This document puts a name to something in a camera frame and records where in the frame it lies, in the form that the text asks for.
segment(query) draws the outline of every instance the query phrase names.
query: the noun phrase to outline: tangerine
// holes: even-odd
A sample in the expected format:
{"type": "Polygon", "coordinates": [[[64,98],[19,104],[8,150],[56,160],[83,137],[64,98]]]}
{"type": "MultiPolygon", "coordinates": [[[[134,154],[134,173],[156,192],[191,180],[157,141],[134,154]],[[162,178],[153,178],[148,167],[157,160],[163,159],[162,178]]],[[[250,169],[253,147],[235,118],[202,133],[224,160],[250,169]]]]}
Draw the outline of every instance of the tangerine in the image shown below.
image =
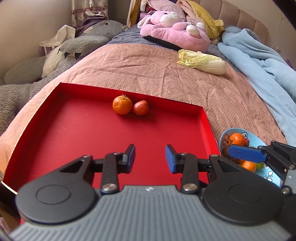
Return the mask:
{"type": "Polygon", "coordinates": [[[256,171],[256,163],[254,163],[254,162],[244,161],[244,163],[242,164],[242,167],[251,171],[251,172],[256,171]]]}
{"type": "Polygon", "coordinates": [[[229,143],[243,146],[244,145],[244,137],[240,133],[234,133],[229,137],[229,143]]]}
{"type": "Polygon", "coordinates": [[[114,100],[113,100],[113,110],[120,115],[126,115],[129,112],[131,112],[132,108],[133,108],[133,103],[130,100],[130,98],[128,98],[125,95],[121,95],[121,96],[117,96],[114,100]]]}
{"type": "Polygon", "coordinates": [[[237,164],[242,165],[245,162],[245,160],[237,159],[237,164]]]}

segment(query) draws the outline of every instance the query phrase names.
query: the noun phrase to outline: blue gripper pad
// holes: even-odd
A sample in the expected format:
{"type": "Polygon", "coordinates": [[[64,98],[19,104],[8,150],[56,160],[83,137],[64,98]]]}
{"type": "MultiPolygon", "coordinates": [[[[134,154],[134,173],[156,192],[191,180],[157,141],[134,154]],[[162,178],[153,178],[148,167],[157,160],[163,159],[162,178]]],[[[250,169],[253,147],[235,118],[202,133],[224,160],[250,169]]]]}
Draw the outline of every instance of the blue gripper pad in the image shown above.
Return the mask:
{"type": "Polygon", "coordinates": [[[267,158],[267,156],[263,154],[259,149],[237,145],[230,145],[228,147],[228,155],[237,159],[251,161],[254,163],[266,161],[267,158]]]}
{"type": "Polygon", "coordinates": [[[133,146],[133,148],[131,149],[131,152],[128,155],[128,164],[127,164],[128,172],[131,172],[135,158],[136,158],[136,147],[133,146]]]}
{"type": "Polygon", "coordinates": [[[170,172],[175,174],[176,173],[176,163],[175,163],[174,155],[170,151],[170,149],[167,145],[165,146],[165,159],[168,163],[168,167],[170,169],[170,172]]]}

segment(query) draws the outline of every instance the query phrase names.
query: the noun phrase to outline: pink bedspread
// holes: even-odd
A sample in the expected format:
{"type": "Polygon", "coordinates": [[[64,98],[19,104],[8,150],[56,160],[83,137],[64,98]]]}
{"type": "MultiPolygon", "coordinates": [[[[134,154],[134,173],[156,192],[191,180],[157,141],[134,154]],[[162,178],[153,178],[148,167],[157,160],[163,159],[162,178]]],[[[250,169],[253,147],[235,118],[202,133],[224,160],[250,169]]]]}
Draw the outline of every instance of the pink bedspread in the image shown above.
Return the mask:
{"type": "Polygon", "coordinates": [[[243,74],[227,64],[222,76],[178,65],[178,53],[144,44],[105,45],[55,78],[18,113],[0,137],[0,171],[24,128],[59,82],[79,83],[143,93],[203,106],[217,140],[238,127],[265,143],[286,143],[269,110],[243,74]]]}

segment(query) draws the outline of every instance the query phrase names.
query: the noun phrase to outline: red potato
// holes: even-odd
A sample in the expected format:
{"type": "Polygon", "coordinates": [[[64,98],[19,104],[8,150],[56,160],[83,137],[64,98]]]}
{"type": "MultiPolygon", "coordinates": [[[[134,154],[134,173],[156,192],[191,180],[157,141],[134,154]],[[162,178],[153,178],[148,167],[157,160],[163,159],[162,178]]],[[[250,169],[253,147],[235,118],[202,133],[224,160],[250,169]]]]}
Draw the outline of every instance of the red potato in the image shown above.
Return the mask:
{"type": "Polygon", "coordinates": [[[249,145],[250,145],[249,139],[244,137],[244,146],[248,147],[249,145]]]}
{"type": "Polygon", "coordinates": [[[147,101],[142,100],[134,104],[133,112],[136,115],[146,115],[149,111],[149,106],[147,101]]]}

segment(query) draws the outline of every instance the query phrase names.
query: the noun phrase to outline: red tray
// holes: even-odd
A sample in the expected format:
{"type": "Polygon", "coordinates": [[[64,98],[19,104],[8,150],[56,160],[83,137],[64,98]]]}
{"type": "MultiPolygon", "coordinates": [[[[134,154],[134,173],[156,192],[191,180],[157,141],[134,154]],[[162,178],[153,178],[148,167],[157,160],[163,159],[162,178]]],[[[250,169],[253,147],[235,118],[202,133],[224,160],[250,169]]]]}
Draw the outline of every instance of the red tray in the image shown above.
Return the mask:
{"type": "MultiPolygon", "coordinates": [[[[120,174],[123,185],[180,186],[181,174],[171,174],[165,146],[198,158],[220,154],[203,107],[132,92],[60,83],[46,98],[20,137],[7,166],[3,182],[17,191],[36,179],[82,155],[103,158],[136,146],[130,174],[120,174]],[[134,103],[146,100],[146,116],[118,115],[115,97],[125,94],[134,103]]],[[[200,179],[207,181],[205,173],[200,179]]],[[[100,173],[93,186],[100,185],[100,173]]]]}

